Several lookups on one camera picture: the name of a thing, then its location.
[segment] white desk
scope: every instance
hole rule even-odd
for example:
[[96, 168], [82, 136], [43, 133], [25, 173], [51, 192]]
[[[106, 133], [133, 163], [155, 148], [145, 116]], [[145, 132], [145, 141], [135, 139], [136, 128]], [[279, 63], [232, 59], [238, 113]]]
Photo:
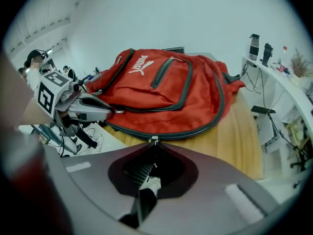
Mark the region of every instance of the white desk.
[[290, 98], [294, 101], [295, 106], [297, 107], [301, 117], [304, 120], [304, 123], [309, 131], [311, 140], [313, 140], [313, 116], [311, 114], [311, 110], [313, 109], [312, 103], [306, 97], [304, 92], [295, 87], [287, 78], [284, 78], [282, 75], [278, 73], [278, 71], [273, 70], [271, 67], [266, 67], [262, 65], [261, 62], [253, 61], [247, 57], [243, 57], [243, 66], [244, 64], [249, 61], [255, 64], [257, 67], [261, 69], [262, 74], [268, 75], [270, 78], [274, 79], [285, 92], [290, 96]]

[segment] white leaping cat logo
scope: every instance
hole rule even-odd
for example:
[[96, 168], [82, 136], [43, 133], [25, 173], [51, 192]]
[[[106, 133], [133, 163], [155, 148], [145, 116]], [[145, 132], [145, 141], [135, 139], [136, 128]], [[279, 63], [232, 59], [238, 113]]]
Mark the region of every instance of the white leaping cat logo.
[[143, 70], [144, 68], [148, 67], [150, 64], [153, 64], [153, 62], [154, 62], [154, 61], [149, 61], [149, 62], [145, 63], [141, 68], [139, 68], [139, 69], [135, 68], [135, 70], [132, 70], [132, 71], [130, 71], [130, 72], [128, 72], [128, 73], [132, 73], [132, 72], [139, 71], [139, 72], [141, 73], [141, 75], [144, 76], [145, 73], [143, 73], [142, 70]]

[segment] ceiling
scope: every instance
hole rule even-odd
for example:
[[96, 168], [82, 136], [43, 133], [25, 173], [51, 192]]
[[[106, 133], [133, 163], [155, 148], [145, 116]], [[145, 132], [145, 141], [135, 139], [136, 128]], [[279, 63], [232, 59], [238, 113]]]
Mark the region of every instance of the ceiling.
[[66, 40], [70, 19], [80, 0], [28, 0], [3, 41], [10, 59], [32, 46], [48, 50]]

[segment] wooden table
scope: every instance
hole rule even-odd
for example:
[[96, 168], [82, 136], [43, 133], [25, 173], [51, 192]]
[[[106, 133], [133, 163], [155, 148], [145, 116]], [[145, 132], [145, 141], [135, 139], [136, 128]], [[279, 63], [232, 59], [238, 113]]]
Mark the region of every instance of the wooden table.
[[[222, 159], [250, 178], [261, 179], [262, 151], [256, 124], [241, 93], [234, 98], [229, 113], [216, 127], [193, 138], [163, 142]], [[145, 142], [110, 126], [104, 129], [128, 146]]]

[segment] backpack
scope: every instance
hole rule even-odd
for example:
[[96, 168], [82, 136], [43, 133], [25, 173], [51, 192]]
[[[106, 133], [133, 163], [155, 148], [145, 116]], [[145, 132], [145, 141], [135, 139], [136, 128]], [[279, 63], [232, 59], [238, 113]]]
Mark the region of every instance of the backpack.
[[184, 139], [216, 126], [245, 84], [225, 63], [160, 49], [128, 49], [87, 83], [115, 108], [114, 130], [140, 139]]

